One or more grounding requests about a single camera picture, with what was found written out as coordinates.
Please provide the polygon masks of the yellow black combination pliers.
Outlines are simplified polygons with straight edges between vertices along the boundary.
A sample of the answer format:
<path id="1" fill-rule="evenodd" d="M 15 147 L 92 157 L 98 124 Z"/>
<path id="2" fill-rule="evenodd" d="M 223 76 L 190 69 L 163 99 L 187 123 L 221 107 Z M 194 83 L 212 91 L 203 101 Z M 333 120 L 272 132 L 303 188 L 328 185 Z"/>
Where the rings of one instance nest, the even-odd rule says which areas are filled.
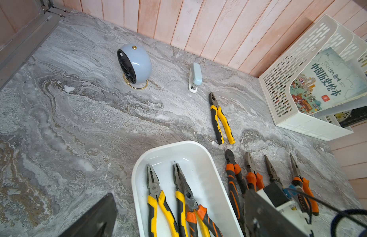
<path id="1" fill-rule="evenodd" d="M 230 144 L 235 143 L 235 138 L 232 134 L 231 127 L 229 125 L 229 122 L 222 112 L 221 107 L 219 106 L 217 99 L 215 98 L 214 94 L 212 92 L 209 93 L 209 103 L 210 103 L 210 111 L 211 111 L 211 119 L 212 119 L 212 125 L 215 131 L 217 143 L 219 145 L 224 144 L 224 137 L 222 134 L 222 130 L 219 124 L 219 121 L 223 125 L 224 131 L 226 133 L 227 139 Z"/>

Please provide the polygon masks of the white plastic storage box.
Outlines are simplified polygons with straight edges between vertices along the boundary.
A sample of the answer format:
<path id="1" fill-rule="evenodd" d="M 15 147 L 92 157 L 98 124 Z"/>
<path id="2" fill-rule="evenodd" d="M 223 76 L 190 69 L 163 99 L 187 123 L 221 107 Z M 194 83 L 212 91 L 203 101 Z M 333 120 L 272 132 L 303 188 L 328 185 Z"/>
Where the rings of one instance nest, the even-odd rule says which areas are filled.
<path id="1" fill-rule="evenodd" d="M 136 161 L 132 172 L 132 190 L 139 235 L 148 236 L 148 165 L 154 168 L 172 212 L 175 216 L 178 215 L 173 181 L 174 163 L 180 165 L 193 196 L 199 204 L 207 208 L 209 217 L 220 228 L 223 236 L 241 237 L 243 233 L 213 158 L 205 147 L 194 141 L 177 142 L 150 149 Z"/>

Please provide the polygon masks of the orange black small pliers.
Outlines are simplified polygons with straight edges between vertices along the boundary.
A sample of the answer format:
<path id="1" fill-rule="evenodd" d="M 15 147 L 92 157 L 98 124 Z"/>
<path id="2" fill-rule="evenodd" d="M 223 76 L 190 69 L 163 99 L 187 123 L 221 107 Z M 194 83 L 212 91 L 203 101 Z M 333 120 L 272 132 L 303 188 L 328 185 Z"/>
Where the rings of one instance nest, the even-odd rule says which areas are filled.
<path id="1" fill-rule="evenodd" d="M 208 229 L 210 231 L 210 234 L 213 234 L 215 237 L 221 237 L 223 234 L 220 231 L 219 227 L 215 224 L 215 222 L 209 217 L 208 212 L 207 212 L 207 208 L 204 207 L 201 204 L 198 204 L 198 212 L 199 212 L 200 219 L 208 227 Z"/>

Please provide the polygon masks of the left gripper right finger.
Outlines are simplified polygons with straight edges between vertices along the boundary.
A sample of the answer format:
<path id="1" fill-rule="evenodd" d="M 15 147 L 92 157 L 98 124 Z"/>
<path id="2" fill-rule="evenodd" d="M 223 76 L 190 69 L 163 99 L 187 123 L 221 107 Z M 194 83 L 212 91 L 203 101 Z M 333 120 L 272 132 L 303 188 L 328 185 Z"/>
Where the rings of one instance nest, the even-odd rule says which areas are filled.
<path id="1" fill-rule="evenodd" d="M 254 190 L 247 190 L 245 228 L 251 237 L 305 237 L 300 229 L 265 201 Z"/>

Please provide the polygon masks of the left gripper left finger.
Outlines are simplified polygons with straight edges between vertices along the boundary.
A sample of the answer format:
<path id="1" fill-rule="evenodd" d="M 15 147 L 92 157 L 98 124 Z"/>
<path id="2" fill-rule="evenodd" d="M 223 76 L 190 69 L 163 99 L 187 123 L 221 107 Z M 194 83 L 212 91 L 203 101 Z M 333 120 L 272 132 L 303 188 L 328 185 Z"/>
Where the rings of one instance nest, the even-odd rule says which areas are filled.
<path id="1" fill-rule="evenodd" d="M 76 222 L 60 234 L 61 237 L 111 237 L 117 216 L 112 193 L 106 194 Z"/>

